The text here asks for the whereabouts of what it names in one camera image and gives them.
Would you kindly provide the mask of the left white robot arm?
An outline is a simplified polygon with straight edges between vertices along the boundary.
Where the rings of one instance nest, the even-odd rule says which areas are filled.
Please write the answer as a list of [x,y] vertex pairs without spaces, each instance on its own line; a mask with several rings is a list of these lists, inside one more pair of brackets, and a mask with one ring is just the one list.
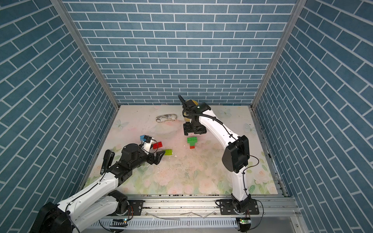
[[101,176],[86,188],[57,204],[48,202],[38,212],[32,233],[80,233],[111,214],[130,212],[128,197],[117,190],[132,176],[133,170],[148,163],[158,165],[165,151],[149,152],[151,143],[131,143],[123,147],[121,157],[106,150]]

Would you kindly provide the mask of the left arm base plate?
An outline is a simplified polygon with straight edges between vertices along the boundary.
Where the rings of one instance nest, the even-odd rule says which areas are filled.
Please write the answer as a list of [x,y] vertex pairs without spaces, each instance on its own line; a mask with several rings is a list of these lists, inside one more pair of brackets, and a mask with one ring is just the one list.
[[140,216],[143,209],[144,200],[129,200],[130,216]]

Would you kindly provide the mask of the red long lego brick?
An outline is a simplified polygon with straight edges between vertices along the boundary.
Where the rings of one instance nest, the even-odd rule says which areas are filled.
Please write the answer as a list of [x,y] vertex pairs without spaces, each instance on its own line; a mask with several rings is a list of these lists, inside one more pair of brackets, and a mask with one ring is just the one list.
[[152,145],[153,149],[159,149],[161,147],[163,147],[163,144],[162,142],[156,142]]

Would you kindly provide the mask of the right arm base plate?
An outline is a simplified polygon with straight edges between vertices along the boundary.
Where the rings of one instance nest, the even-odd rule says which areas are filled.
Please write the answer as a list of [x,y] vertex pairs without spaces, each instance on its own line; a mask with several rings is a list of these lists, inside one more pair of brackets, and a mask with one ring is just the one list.
[[259,215],[257,201],[252,198],[240,202],[236,199],[219,199],[215,204],[219,207],[221,215]]

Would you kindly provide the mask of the green long lego brick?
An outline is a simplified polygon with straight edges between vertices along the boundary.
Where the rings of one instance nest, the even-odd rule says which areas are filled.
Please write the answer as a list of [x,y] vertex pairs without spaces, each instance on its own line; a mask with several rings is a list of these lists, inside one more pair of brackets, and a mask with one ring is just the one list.
[[190,145],[191,144],[195,144],[198,142],[198,138],[197,137],[188,137],[187,138],[187,143],[189,143]]

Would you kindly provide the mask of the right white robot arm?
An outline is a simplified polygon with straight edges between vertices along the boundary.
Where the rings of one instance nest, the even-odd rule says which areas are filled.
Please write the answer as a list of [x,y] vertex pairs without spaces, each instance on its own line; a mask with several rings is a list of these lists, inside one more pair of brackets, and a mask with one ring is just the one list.
[[225,126],[206,103],[196,104],[193,100],[186,101],[182,96],[178,97],[182,103],[182,115],[188,119],[183,124],[184,135],[202,135],[209,131],[218,139],[224,147],[222,163],[232,174],[232,199],[237,204],[248,201],[245,169],[250,158],[249,139]]

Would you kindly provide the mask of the lime lego brick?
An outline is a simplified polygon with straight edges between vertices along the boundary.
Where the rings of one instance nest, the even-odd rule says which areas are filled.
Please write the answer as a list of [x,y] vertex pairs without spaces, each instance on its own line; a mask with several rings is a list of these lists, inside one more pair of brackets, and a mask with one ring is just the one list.
[[173,151],[171,149],[164,150],[164,152],[165,152],[164,154],[165,156],[170,156],[173,154]]

